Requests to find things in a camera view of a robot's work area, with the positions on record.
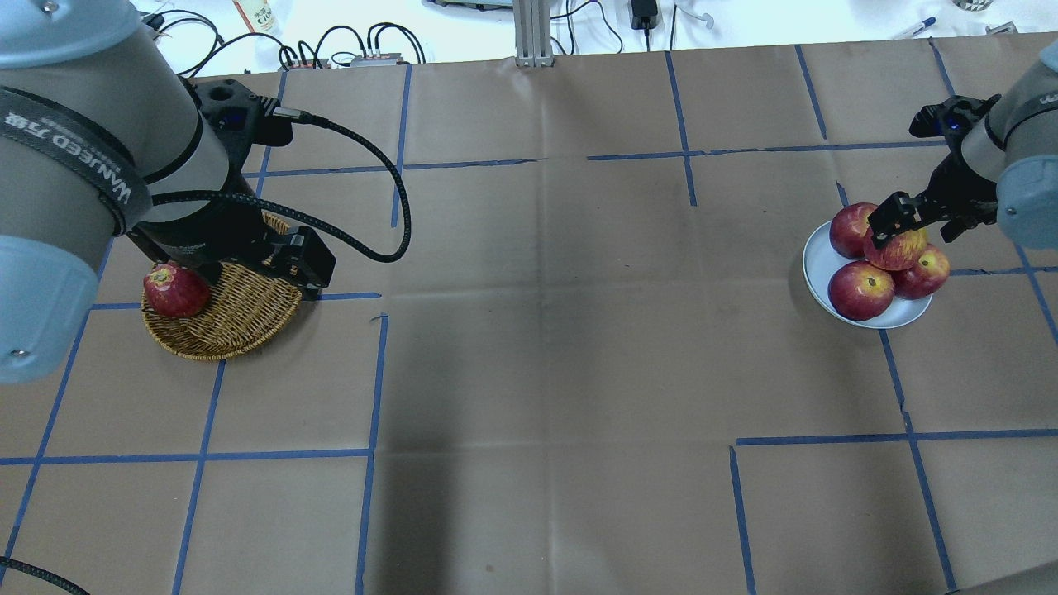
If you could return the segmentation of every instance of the red apple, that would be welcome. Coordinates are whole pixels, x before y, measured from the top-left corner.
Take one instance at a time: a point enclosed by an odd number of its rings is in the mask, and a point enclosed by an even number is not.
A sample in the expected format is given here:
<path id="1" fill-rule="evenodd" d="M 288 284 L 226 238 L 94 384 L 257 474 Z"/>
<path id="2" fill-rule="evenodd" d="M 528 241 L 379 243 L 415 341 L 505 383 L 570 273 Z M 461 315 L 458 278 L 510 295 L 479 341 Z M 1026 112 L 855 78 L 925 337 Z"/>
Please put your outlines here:
<path id="1" fill-rule="evenodd" d="M 197 272 L 176 263 L 156 265 L 143 277 L 147 303 L 156 312 L 169 318 L 190 318 L 209 301 L 209 286 Z"/>
<path id="2" fill-rule="evenodd" d="M 926 246 L 926 251 L 915 260 L 911 268 L 893 273 L 896 284 L 896 295 L 905 300 L 917 300 L 933 293 L 951 274 L 951 264 L 941 249 L 932 244 Z"/>
<path id="3" fill-rule="evenodd" d="M 881 250 L 874 247 L 872 235 L 874 232 L 868 229 L 868 234 L 863 238 L 863 255 L 867 256 L 869 263 L 887 271 L 902 271 L 911 268 L 926 251 L 926 245 L 929 244 L 929 236 L 926 235 L 925 229 L 904 232 L 889 240 L 889 244 Z"/>
<path id="4" fill-rule="evenodd" d="M 893 277 L 864 260 L 854 260 L 831 277 L 831 305 L 849 320 L 868 320 L 886 311 L 896 293 Z"/>
<path id="5" fill-rule="evenodd" d="M 877 204 L 857 202 L 850 204 L 831 219 L 831 246 L 845 258 L 863 257 L 863 237 L 871 229 L 867 216 L 874 213 Z"/>

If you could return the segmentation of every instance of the wicker basket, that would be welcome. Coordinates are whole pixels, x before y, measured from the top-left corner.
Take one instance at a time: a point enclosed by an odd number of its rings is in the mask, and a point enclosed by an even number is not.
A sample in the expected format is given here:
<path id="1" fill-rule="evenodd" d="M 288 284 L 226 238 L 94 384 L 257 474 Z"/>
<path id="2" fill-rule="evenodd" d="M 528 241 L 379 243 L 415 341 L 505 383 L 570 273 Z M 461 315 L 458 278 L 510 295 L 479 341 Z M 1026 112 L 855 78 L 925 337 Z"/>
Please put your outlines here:
<path id="1" fill-rule="evenodd" d="M 272 214 L 264 222 L 279 233 L 289 226 Z M 247 354 L 287 325 L 302 303 L 302 292 L 289 283 L 269 278 L 250 269 L 223 264 L 209 303 L 197 315 L 174 319 L 158 314 L 141 301 L 143 321 L 150 336 L 167 351 L 198 361 L 218 361 Z"/>

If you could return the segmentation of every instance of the blue pen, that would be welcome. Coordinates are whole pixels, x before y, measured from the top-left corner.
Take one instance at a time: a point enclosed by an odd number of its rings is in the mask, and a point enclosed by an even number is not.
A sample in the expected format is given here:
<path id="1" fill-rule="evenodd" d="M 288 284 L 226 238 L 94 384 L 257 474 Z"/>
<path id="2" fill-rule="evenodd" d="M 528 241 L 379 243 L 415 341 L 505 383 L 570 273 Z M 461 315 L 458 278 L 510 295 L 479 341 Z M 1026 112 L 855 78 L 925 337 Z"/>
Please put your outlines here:
<path id="1" fill-rule="evenodd" d="M 909 30 L 900 33 L 896 37 L 893 37 L 893 39 L 911 39 L 915 35 L 918 35 L 919 33 L 922 33 L 922 32 L 926 31 L 927 29 L 933 26 L 933 23 L 935 23 L 935 22 L 936 22 L 936 18 L 930 17 L 930 18 L 924 20 L 923 22 L 915 23 L 914 26 L 912 26 L 911 29 L 909 29 Z"/>

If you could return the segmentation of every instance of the white plate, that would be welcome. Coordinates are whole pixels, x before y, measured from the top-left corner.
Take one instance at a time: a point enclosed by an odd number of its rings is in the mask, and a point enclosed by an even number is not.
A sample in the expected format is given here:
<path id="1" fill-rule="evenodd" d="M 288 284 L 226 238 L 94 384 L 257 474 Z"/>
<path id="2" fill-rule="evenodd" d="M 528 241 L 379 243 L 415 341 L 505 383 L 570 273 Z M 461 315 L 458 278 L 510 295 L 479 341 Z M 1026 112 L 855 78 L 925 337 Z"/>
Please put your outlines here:
<path id="1" fill-rule="evenodd" d="M 813 298 L 826 311 L 849 324 L 863 328 L 896 328 L 897 326 L 904 326 L 923 315 L 923 312 L 926 311 L 929 303 L 933 300 L 932 295 L 927 295 L 918 300 L 893 298 L 893 303 L 889 305 L 889 308 L 886 308 L 884 312 L 873 319 L 864 321 L 849 320 L 839 314 L 834 309 L 834 306 L 831 305 L 831 298 L 827 295 L 826 287 L 831 284 L 831 277 L 834 276 L 834 273 L 838 272 L 838 269 L 845 266 L 845 264 L 852 262 L 851 258 L 845 258 L 841 254 L 838 254 L 834 250 L 834 247 L 831 246 L 829 221 L 819 226 L 808 236 L 808 241 L 804 245 L 802 267 L 804 268 L 804 280 L 808 283 L 808 291 L 811 292 Z"/>

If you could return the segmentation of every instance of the light blue joint cap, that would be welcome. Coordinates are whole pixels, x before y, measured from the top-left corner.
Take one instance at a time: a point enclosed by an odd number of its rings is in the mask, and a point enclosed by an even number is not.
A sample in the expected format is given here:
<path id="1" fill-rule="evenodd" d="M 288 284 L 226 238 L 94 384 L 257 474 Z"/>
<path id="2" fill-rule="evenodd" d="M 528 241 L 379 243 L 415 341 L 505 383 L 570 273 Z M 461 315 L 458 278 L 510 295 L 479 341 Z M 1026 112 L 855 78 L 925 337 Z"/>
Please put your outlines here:
<path id="1" fill-rule="evenodd" d="M 1025 248 L 1058 250 L 1058 155 L 1011 164 L 999 177 L 996 197 L 996 218 L 1007 237 Z"/>
<path id="2" fill-rule="evenodd" d="M 141 26 L 140 15 L 128 0 L 14 0 L 2 4 L 0 70 L 90 56 L 128 39 Z"/>
<path id="3" fill-rule="evenodd" d="M 1058 72 L 1058 41 L 1047 46 L 1040 52 L 1040 60 L 1051 70 Z"/>
<path id="4" fill-rule="evenodd" d="M 0 235 L 0 384 L 59 367 L 98 287 L 95 271 L 66 250 Z"/>

